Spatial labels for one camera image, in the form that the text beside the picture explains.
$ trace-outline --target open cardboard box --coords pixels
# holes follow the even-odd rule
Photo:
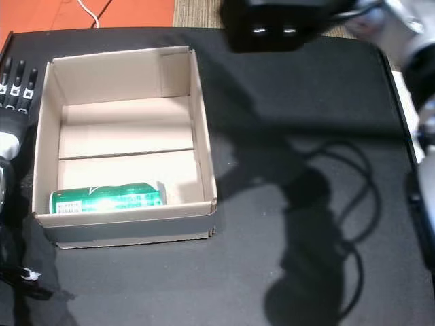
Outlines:
[[[32,208],[61,248],[206,238],[217,206],[196,55],[187,46],[49,62]],[[166,205],[49,214],[53,191],[163,184]]]

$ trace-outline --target black tabletop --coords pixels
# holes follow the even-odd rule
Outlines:
[[[29,216],[36,105],[3,246],[55,294],[29,299],[0,283],[0,324],[433,325],[405,200],[412,160],[389,68],[371,46],[321,38],[234,54],[217,30],[88,29],[17,34],[7,54],[43,71],[59,56],[183,44],[198,53],[217,234],[54,247]]]

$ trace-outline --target robotic hand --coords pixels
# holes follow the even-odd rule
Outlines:
[[[412,206],[425,262],[435,272],[435,1],[407,1],[224,0],[220,15],[237,52],[295,50],[345,24],[401,68],[426,154],[417,169]]]

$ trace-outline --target orange floor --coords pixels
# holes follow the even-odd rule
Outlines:
[[[96,15],[108,0],[82,0]],[[101,27],[171,26],[174,0],[112,0],[101,16]],[[81,29],[94,20],[77,0],[0,0],[0,45],[9,31]]]

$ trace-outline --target green can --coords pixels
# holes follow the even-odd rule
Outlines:
[[[161,205],[160,192],[147,183],[59,190],[50,195],[50,214],[118,211]]]

